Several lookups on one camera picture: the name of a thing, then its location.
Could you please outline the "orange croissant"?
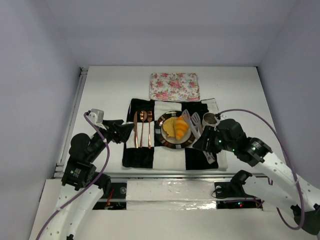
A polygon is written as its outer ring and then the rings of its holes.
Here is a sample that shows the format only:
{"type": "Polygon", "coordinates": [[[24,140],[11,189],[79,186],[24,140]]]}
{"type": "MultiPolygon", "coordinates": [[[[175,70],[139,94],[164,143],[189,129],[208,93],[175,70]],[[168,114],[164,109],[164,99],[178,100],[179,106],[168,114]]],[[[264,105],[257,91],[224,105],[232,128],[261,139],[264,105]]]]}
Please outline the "orange croissant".
{"type": "Polygon", "coordinates": [[[189,125],[185,122],[182,116],[179,116],[174,120],[173,127],[176,140],[182,139],[189,129],[189,125]]]}

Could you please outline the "sliced bread piece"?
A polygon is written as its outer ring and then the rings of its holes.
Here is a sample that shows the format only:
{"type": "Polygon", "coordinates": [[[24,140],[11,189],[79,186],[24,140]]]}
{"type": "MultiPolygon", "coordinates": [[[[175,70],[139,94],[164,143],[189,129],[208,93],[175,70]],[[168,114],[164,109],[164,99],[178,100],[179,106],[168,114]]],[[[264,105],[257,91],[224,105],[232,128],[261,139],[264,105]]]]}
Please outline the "sliced bread piece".
{"type": "Polygon", "coordinates": [[[167,137],[169,138],[174,138],[176,136],[175,128],[174,128],[175,120],[176,120],[176,117],[170,117],[163,122],[162,128],[166,133],[167,137]]]}

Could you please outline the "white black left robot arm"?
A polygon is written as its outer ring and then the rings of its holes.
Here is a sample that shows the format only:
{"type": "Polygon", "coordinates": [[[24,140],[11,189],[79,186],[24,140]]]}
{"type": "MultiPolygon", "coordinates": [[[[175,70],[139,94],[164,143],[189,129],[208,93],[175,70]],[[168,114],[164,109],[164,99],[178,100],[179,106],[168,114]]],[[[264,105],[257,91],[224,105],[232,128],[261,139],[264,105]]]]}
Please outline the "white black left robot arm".
{"type": "Polygon", "coordinates": [[[123,120],[91,123],[92,136],[79,133],[71,139],[69,159],[61,179],[61,189],[53,214],[36,236],[38,240],[75,240],[94,206],[112,190],[110,176],[98,172],[93,162],[109,152],[109,143],[125,143],[134,124],[123,120]]]}

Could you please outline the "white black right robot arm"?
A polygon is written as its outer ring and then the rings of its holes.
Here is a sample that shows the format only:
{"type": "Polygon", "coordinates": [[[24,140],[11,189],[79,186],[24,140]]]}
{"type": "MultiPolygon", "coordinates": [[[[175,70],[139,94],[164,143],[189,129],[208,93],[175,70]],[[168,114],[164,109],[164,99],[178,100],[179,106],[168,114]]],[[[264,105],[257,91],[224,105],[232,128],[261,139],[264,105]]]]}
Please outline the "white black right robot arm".
{"type": "Polygon", "coordinates": [[[262,140],[246,136],[237,121],[225,119],[216,126],[206,126],[193,147],[213,155],[231,152],[273,181],[269,184],[240,170],[220,187],[217,198],[261,198],[293,217],[305,232],[314,236],[320,233],[320,190],[297,175],[262,140]]]}

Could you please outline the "silver metal cup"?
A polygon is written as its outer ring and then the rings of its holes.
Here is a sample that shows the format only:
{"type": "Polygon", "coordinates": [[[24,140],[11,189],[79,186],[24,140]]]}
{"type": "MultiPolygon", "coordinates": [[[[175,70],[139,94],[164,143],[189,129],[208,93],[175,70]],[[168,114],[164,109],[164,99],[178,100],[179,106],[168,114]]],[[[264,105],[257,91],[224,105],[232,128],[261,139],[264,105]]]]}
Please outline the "silver metal cup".
{"type": "Polygon", "coordinates": [[[215,127],[217,124],[216,116],[212,112],[206,112],[202,118],[202,128],[206,126],[215,127]]]}

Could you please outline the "copper knife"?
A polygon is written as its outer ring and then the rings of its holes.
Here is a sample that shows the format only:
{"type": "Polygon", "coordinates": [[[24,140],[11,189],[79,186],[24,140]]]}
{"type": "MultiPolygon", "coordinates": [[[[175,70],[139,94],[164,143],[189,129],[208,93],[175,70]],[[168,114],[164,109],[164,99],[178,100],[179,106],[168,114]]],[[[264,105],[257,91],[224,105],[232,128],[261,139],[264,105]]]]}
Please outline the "copper knife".
{"type": "Polygon", "coordinates": [[[133,117],[133,123],[134,123],[134,146],[135,148],[138,148],[138,112],[136,111],[133,117]]]}

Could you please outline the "black white checkered cloth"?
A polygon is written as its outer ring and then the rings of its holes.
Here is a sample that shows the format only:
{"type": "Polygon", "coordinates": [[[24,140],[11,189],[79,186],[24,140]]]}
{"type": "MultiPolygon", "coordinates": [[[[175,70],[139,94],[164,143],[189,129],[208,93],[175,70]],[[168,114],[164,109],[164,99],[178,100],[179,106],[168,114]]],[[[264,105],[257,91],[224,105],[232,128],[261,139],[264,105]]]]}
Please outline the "black white checkered cloth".
{"type": "Polygon", "coordinates": [[[188,110],[190,114],[198,113],[203,117],[205,113],[217,113],[218,105],[215,98],[189,102],[167,102],[133,98],[127,112],[126,122],[134,123],[137,112],[138,148],[135,148],[134,131],[124,144],[122,165],[125,168],[152,169],[159,171],[226,171],[228,168],[226,153],[220,152],[213,163],[208,163],[205,154],[191,146],[182,149],[171,149],[164,146],[155,146],[155,123],[161,115],[170,111],[188,110]],[[148,148],[149,123],[146,118],[143,127],[143,146],[140,145],[142,121],[141,111],[152,111],[150,123],[151,148],[148,148]]]}

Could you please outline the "copper spoon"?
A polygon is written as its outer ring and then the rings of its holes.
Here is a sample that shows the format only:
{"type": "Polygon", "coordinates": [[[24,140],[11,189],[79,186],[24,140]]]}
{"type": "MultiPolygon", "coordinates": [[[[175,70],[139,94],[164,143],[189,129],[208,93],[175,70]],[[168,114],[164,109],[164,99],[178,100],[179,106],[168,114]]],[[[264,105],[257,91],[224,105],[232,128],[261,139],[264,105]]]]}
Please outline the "copper spoon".
{"type": "Polygon", "coordinates": [[[140,142],[139,142],[139,147],[143,147],[143,134],[144,134],[144,122],[147,119],[147,112],[145,110],[142,110],[139,114],[140,120],[141,120],[141,134],[140,134],[140,142]]]}

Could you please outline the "copper fork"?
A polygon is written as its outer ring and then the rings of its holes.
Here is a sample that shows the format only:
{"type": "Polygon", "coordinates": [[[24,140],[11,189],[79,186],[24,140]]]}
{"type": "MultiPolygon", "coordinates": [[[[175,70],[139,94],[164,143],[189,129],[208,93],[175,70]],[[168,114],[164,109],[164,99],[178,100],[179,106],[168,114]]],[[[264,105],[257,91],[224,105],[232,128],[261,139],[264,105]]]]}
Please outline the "copper fork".
{"type": "Polygon", "coordinates": [[[148,121],[148,148],[151,148],[151,122],[152,122],[152,111],[147,112],[147,121],[148,121]]]}

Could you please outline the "floral rectangular tray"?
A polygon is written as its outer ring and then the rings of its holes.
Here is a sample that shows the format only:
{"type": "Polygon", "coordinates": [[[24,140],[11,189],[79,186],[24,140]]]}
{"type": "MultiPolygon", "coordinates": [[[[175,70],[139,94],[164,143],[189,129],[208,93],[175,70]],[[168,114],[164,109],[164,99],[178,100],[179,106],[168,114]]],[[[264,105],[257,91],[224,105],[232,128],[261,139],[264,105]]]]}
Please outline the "floral rectangular tray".
{"type": "Polygon", "coordinates": [[[149,78],[149,98],[165,102],[198,102],[200,87],[196,73],[155,72],[149,78]]]}

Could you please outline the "aluminium frame rail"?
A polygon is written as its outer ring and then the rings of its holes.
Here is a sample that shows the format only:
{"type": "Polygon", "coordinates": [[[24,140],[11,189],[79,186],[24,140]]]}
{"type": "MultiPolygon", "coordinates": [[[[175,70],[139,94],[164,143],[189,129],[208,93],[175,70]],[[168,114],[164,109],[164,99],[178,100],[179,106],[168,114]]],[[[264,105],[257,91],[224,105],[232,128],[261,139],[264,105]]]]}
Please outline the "aluminium frame rail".
{"type": "Polygon", "coordinates": [[[52,174],[51,179],[60,179],[63,176],[64,166],[66,165],[66,161],[67,161],[67,155],[68,155],[69,145],[71,142],[72,132],[74,129],[77,112],[79,109],[88,71],[89,71],[88,66],[80,68],[78,84],[77,84],[75,96],[73,98],[73,102],[71,105],[71,110],[69,111],[69,119],[67,122],[65,134],[62,140],[61,150],[60,150],[57,162],[55,164],[54,172],[52,174]]]}

